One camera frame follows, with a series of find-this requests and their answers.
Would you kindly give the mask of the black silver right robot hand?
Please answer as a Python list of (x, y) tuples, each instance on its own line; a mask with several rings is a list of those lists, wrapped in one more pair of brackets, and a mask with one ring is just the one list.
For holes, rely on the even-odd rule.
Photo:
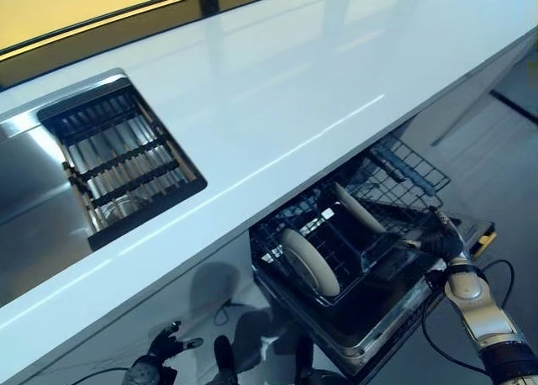
[(420, 240), (402, 239), (411, 248), (441, 258), (450, 264), (456, 258), (467, 259), (465, 242), (449, 216), (439, 208), (430, 207), (430, 216), (437, 223), (437, 231)]

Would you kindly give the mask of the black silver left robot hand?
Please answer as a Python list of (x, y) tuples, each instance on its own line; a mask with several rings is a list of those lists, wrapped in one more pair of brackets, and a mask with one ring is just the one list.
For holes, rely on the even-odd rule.
[(181, 320), (175, 320), (166, 326), (150, 343), (148, 354), (164, 361), (181, 354), (184, 351), (200, 347), (203, 344), (202, 338), (179, 340), (175, 336), (175, 333), (179, 331), (181, 324)]

